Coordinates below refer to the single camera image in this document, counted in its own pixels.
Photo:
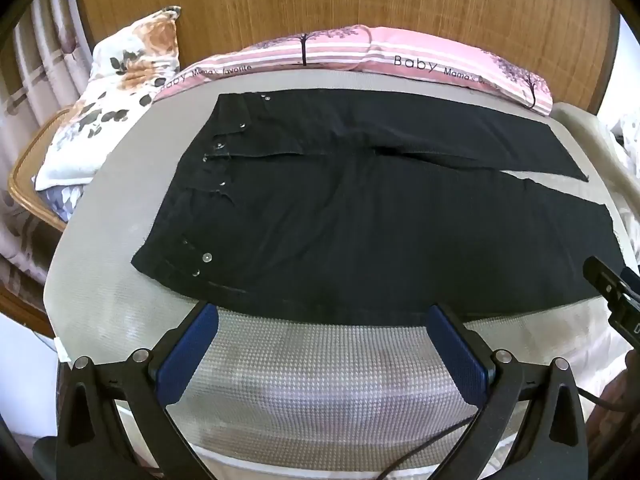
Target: rattan armrest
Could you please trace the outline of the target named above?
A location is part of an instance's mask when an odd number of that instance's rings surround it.
[[[9,194],[18,204],[58,231],[64,231],[66,223],[40,199],[31,178],[42,166],[51,139],[68,111],[69,108],[63,108],[41,127],[16,161],[8,182]]]

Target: bed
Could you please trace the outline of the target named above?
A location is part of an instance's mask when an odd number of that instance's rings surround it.
[[[137,348],[153,346],[190,310],[193,300],[137,273],[130,258],[148,234],[180,155],[218,95],[289,88],[423,94],[548,124],[588,182],[510,173],[606,205],[625,263],[634,268],[634,253],[606,184],[574,136],[552,118],[471,89],[386,75],[328,70],[239,75],[153,104],[86,190],[45,288],[52,326],[72,360],[81,355],[99,363],[122,360]],[[609,327],[607,314],[604,300],[593,298],[469,327],[492,348],[508,348],[520,360],[548,364],[564,356],[578,386],[598,394],[623,369],[628,350]],[[590,411],[587,403],[583,407]],[[119,409],[134,448],[152,462],[126,405]],[[218,336],[169,412],[220,476],[354,479],[370,478],[473,410],[423,329],[296,324],[221,310]],[[523,413],[519,406],[487,472],[504,460]],[[438,441],[394,476],[425,478],[459,436],[455,432]]]

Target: rivet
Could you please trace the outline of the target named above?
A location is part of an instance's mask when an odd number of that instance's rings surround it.
[[[149,357],[149,350],[147,350],[146,348],[141,348],[140,350],[136,350],[135,352],[133,352],[133,360],[137,363],[143,363],[145,362]]]
[[[498,359],[501,363],[510,363],[511,362],[511,354],[506,350],[498,350],[495,353],[495,358]]]
[[[556,360],[554,362],[556,363],[556,366],[558,368],[560,368],[561,370],[568,370],[569,369],[569,363],[564,358],[558,357],[558,358],[556,358]]]
[[[79,370],[82,370],[82,368],[84,368],[88,364],[89,364],[89,358],[83,355],[82,357],[79,357],[78,359],[76,359],[76,362],[74,363],[74,368],[78,368]]]

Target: pillow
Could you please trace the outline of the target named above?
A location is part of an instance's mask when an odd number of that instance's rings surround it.
[[[88,184],[124,135],[179,70],[175,20],[167,7],[95,46],[86,90],[66,115],[36,176],[37,191]]]
[[[38,195],[63,222],[69,222],[83,193],[84,185],[77,184],[76,186],[52,186],[39,191]]]
[[[366,25],[293,34],[239,52],[215,54],[168,81],[154,100],[225,77],[302,67],[463,86],[507,98],[543,115],[549,115],[553,105],[543,78],[489,51],[414,30]]]

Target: black clamp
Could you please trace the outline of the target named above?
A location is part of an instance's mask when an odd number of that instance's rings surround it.
[[[607,300],[609,324],[640,351],[640,276],[628,267],[618,276],[595,256],[586,259],[582,273]]]
[[[56,477],[60,480],[155,478],[138,465],[116,400],[126,400],[149,451],[167,479],[215,479],[166,412],[177,402],[218,330],[218,311],[197,304],[152,350],[124,362],[78,358],[60,418]]]
[[[464,435],[430,477],[476,480],[491,458],[520,400],[524,420],[492,480],[584,480],[588,452],[584,419],[569,363],[518,362],[507,350],[492,351],[445,306],[427,313],[427,332],[463,399],[478,407]]]

